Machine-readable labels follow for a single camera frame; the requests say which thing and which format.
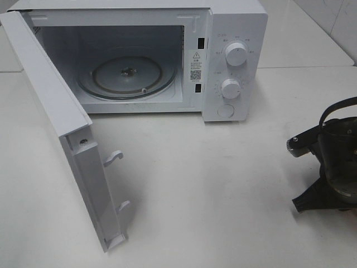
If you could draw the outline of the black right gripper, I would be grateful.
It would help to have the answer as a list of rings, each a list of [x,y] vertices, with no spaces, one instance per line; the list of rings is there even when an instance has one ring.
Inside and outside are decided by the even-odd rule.
[[[336,196],[342,201],[356,201],[356,137],[323,132],[318,135],[318,143],[327,182],[319,178],[292,200],[299,213],[338,209]]]

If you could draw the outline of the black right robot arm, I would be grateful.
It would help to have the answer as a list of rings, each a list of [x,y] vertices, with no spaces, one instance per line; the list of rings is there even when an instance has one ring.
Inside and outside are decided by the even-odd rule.
[[[300,157],[312,153],[320,162],[320,177],[293,199],[298,212],[356,208],[356,118],[331,119],[287,141]]]

